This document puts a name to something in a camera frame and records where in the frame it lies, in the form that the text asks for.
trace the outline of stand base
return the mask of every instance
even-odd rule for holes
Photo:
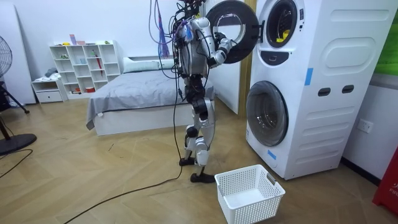
[[[192,174],[191,175],[191,182],[192,183],[205,183],[205,184],[210,184],[216,182],[216,179],[214,178],[214,175],[208,175],[208,174],[201,174],[199,177],[197,174]]]
[[[189,166],[189,165],[195,165],[195,158],[189,157],[188,159],[180,159],[180,162],[178,163],[180,166]]]
[[[34,134],[19,134],[10,138],[10,140],[0,140],[0,156],[23,149],[35,142],[37,139]]]

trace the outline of stacked washer dryer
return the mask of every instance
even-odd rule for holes
[[[264,28],[253,51],[246,138],[278,175],[338,167],[397,7],[258,0]]]

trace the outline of pillow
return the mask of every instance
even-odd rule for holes
[[[123,73],[153,71],[160,67],[160,63],[155,60],[134,61],[127,57],[123,58],[123,65]]]
[[[174,59],[162,59],[162,64],[159,62],[159,70],[162,69],[171,69],[174,66]]]

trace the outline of bed frame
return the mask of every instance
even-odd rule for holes
[[[109,111],[95,116],[94,126],[98,136],[129,133],[173,126],[174,106],[157,106],[133,110]],[[177,105],[175,125],[193,124],[192,106]]]

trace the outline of white laundry basket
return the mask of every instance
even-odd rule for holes
[[[274,217],[285,190],[262,165],[215,175],[218,201],[228,224]]]

